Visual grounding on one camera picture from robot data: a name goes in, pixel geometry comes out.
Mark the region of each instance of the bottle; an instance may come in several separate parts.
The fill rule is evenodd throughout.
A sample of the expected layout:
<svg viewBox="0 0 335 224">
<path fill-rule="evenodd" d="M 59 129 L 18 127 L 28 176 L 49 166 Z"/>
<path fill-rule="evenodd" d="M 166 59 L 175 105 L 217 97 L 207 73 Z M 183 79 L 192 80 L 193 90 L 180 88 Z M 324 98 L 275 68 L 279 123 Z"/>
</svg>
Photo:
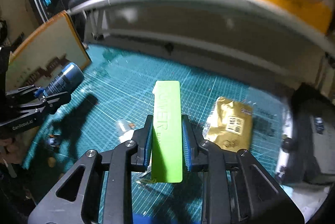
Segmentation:
<svg viewBox="0 0 335 224">
<path fill-rule="evenodd" d="M 55 77 L 53 81 L 42 91 L 39 99 L 51 96 L 60 92 L 69 92 L 70 94 L 83 82 L 84 74 L 80 68 L 73 62 L 69 63 Z"/>
</svg>

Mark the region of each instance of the cutting mat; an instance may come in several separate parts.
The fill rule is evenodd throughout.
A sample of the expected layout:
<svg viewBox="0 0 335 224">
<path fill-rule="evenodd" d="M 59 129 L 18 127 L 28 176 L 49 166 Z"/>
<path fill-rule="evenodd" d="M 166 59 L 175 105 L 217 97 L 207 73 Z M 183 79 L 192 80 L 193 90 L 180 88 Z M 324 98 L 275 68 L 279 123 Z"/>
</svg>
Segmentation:
<svg viewBox="0 0 335 224">
<path fill-rule="evenodd" d="M 30 190 L 36 201 L 88 149 L 105 151 L 118 145 L 116 121 L 126 119 L 136 128 L 143 127 L 146 116 L 153 114 L 152 89 L 157 80 L 180 82 L 182 112 L 189 115 L 194 130 L 202 131 L 219 96 L 252 105 L 251 152 L 274 174 L 285 106 L 273 96 L 198 68 L 138 53 L 91 45 L 88 54 L 92 64 L 84 72 L 84 82 L 73 92 L 69 104 L 46 119 L 24 162 L 31 174 Z M 56 155 L 44 144 L 50 133 L 63 137 Z M 47 165 L 50 156 L 57 159 L 54 168 Z M 137 175 L 133 173 L 132 183 L 135 223 L 141 220 L 149 223 L 152 218 L 158 223 L 200 221 L 202 181 L 198 174 L 185 171 L 181 183 L 147 185 L 135 182 Z"/>
</svg>

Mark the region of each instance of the black bracket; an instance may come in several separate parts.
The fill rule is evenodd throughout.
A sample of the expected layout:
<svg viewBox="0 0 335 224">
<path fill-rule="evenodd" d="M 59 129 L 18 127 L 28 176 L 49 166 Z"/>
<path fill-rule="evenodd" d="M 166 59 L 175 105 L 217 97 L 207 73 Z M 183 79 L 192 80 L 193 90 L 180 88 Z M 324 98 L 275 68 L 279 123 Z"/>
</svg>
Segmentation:
<svg viewBox="0 0 335 224">
<path fill-rule="evenodd" d="M 6 104 L 2 106 L 6 114 L 0 117 L 0 139 L 14 137 L 16 134 L 39 126 L 48 114 L 55 114 L 57 109 L 71 100 L 68 92 L 57 93 L 40 100 L 21 104 L 36 99 L 34 85 L 19 88 L 6 93 Z"/>
<path fill-rule="evenodd" d="M 102 224 L 132 224 L 131 172 L 148 167 L 152 120 L 148 115 L 133 139 L 113 150 L 88 150 L 40 201 L 28 224 L 97 223 L 105 171 L 109 172 Z M 304 223 L 293 201 L 251 153 L 222 150 L 205 140 L 193 132 L 187 115 L 182 116 L 182 129 L 189 169 L 204 173 L 202 224 Z"/>
</svg>

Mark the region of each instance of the gold packet label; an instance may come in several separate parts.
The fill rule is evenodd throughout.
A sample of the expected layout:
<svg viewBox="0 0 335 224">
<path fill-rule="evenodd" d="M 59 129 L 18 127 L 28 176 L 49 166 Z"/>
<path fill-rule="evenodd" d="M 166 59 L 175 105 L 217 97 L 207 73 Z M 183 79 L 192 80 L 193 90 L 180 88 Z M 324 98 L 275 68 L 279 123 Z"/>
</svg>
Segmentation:
<svg viewBox="0 0 335 224">
<path fill-rule="evenodd" d="M 207 122 L 210 127 L 205 139 L 233 152 L 250 148 L 252 107 L 249 105 L 219 97 Z"/>
<path fill-rule="evenodd" d="M 228 116 L 226 131 L 242 135 L 244 119 L 237 116 Z"/>
</svg>

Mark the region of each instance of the metal screw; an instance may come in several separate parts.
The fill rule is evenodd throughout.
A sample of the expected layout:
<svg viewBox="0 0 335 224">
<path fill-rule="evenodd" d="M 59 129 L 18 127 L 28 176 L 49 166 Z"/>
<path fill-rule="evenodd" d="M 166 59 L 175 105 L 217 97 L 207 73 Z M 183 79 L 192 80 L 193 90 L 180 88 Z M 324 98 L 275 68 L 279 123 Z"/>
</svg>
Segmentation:
<svg viewBox="0 0 335 224">
<path fill-rule="evenodd" d="M 90 149 L 88 151 L 86 151 L 86 156 L 91 158 L 96 154 L 96 151 L 94 149 Z"/>
<path fill-rule="evenodd" d="M 133 141 L 133 140 L 125 141 L 125 145 L 126 145 L 126 147 L 130 148 L 130 147 L 135 145 L 135 141 Z"/>
<path fill-rule="evenodd" d="M 209 140 L 203 140 L 200 143 L 202 146 L 208 146 L 209 145 Z"/>
</svg>

